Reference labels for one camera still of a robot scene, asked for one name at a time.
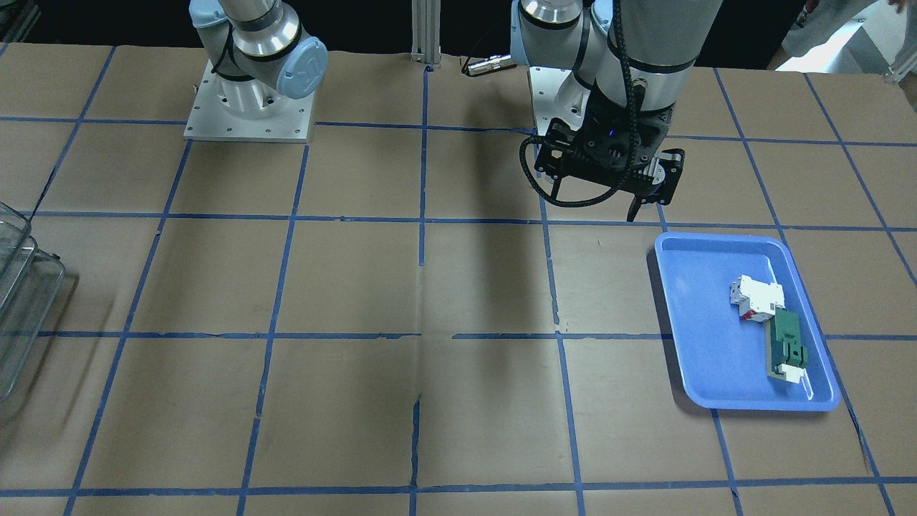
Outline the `white circuit breaker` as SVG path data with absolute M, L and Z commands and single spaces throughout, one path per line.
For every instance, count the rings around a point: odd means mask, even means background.
M 743 321 L 762 323 L 773 319 L 777 310 L 786 308 L 782 285 L 760 282 L 744 274 L 731 282 L 729 300 L 737 306 L 738 317 Z

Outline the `blue plastic tray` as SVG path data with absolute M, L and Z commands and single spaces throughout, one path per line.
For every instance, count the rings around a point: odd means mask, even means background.
M 655 241 L 683 388 L 708 409 L 832 411 L 840 402 L 835 373 L 811 302 L 788 248 L 770 237 L 667 231 Z M 768 372 L 763 321 L 743 321 L 729 290 L 747 275 L 784 290 L 800 317 L 805 378 L 795 384 Z

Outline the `green circuit board module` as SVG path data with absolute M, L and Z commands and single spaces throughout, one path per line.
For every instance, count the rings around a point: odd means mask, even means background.
M 807 375 L 810 353 L 802 342 L 799 314 L 776 308 L 767 321 L 767 375 L 800 384 Z

